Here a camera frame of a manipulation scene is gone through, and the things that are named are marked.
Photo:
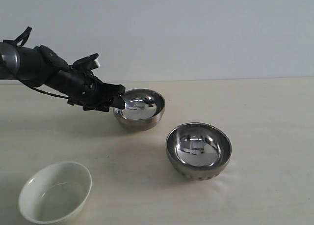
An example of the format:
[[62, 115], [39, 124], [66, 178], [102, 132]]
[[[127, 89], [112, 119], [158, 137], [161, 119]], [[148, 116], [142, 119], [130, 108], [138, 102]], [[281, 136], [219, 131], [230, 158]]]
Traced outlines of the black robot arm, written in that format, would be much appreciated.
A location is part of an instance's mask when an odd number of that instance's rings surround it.
[[16, 79], [35, 91], [46, 85], [60, 92], [59, 97], [69, 105], [85, 111], [108, 112], [111, 107], [123, 110], [126, 88], [104, 83], [92, 72], [100, 66], [98, 56], [95, 53], [69, 65], [46, 46], [31, 49], [4, 40], [0, 44], [1, 77]]

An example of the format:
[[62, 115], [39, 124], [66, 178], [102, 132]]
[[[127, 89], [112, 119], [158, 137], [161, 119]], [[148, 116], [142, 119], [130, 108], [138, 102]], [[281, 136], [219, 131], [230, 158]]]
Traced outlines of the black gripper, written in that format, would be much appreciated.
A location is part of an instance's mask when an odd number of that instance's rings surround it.
[[124, 110], [126, 103], [121, 95], [125, 92], [121, 84], [104, 83], [93, 75], [78, 75], [67, 83], [67, 103], [82, 106], [85, 111], [107, 112], [110, 106]]

